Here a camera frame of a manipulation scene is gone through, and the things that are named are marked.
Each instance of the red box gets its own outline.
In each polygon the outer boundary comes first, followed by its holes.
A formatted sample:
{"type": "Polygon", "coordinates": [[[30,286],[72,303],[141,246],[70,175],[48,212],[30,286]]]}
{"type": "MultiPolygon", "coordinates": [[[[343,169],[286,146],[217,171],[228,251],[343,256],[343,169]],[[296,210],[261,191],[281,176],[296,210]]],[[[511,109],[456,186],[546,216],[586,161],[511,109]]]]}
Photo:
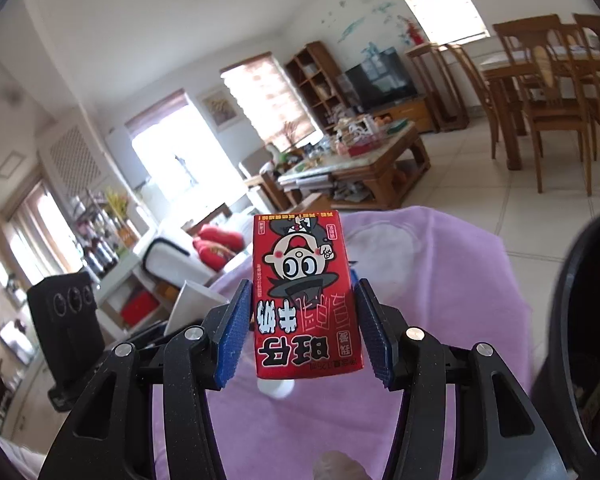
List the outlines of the red box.
{"type": "Polygon", "coordinates": [[[148,290],[138,292],[122,309],[120,316],[130,326],[141,322],[146,316],[153,312],[160,302],[156,300],[148,290]]]}
{"type": "Polygon", "coordinates": [[[256,215],[253,317],[260,378],[313,378],[362,369],[349,262],[336,211],[256,215]]]}

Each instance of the window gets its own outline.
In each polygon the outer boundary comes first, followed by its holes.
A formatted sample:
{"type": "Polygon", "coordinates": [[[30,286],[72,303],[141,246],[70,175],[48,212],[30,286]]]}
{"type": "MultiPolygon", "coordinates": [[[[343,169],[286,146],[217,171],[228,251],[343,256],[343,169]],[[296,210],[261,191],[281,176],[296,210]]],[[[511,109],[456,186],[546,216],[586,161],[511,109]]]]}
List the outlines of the window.
{"type": "Polygon", "coordinates": [[[126,127],[132,146],[171,209],[184,221],[222,202],[232,204],[246,188],[238,172],[184,90],[142,112],[126,127]]]}
{"type": "Polygon", "coordinates": [[[270,52],[227,67],[221,76],[265,144],[281,152],[290,147],[282,133],[285,123],[297,125],[293,145],[311,134],[322,137],[270,52]]]}
{"type": "Polygon", "coordinates": [[[32,284],[82,268],[75,236],[43,182],[16,209],[11,225],[11,251],[32,284]]]}
{"type": "Polygon", "coordinates": [[[432,43],[467,43],[489,36],[471,0],[406,1],[432,43]]]}

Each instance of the flat screen tv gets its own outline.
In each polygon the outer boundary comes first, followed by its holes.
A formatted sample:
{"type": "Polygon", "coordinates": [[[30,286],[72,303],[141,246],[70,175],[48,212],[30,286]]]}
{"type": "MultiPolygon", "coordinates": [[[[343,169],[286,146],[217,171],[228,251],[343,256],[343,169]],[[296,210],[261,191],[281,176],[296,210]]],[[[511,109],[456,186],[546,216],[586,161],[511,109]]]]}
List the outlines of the flat screen tv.
{"type": "Polygon", "coordinates": [[[364,111],[416,97],[418,91],[394,48],[347,70],[340,86],[353,105],[364,111]]]}

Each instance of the framed picture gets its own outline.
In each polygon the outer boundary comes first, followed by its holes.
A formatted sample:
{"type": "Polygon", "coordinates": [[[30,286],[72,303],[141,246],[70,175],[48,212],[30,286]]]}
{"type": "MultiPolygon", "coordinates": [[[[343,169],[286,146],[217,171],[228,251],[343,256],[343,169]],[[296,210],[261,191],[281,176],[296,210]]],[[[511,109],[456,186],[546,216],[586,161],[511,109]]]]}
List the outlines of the framed picture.
{"type": "Polygon", "coordinates": [[[200,113],[216,133],[240,122],[244,116],[234,97],[225,86],[216,87],[197,97],[200,113]]]}

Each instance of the wooden bookshelf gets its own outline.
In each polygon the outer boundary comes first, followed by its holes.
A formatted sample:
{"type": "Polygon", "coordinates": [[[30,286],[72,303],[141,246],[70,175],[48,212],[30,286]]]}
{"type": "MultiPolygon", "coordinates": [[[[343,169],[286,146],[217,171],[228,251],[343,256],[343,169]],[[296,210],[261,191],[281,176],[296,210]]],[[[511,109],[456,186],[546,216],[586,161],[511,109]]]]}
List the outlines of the wooden bookshelf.
{"type": "Polygon", "coordinates": [[[349,102],[344,96],[337,78],[342,71],[321,41],[307,44],[286,65],[286,72],[296,83],[300,95],[323,131],[330,134],[333,109],[349,102]]]}

